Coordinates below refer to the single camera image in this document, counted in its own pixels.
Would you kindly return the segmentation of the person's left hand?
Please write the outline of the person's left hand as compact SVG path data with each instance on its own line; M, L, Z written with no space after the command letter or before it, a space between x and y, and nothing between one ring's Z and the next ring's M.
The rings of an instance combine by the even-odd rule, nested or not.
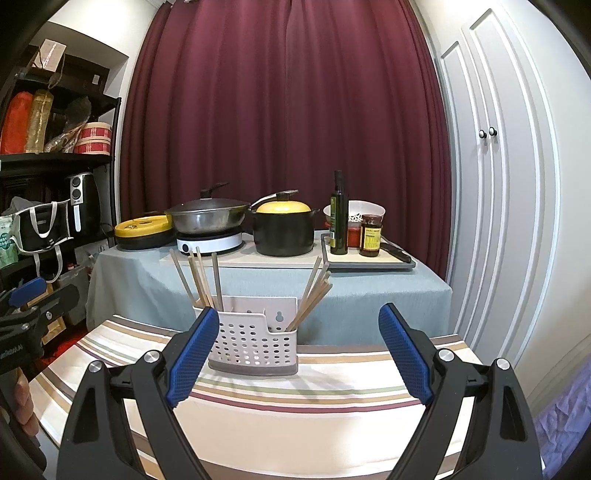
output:
M21 369L17 369L14 387L16 402L15 416L22 430L29 436L35 437L39 433L39 422L34 413L28 380Z

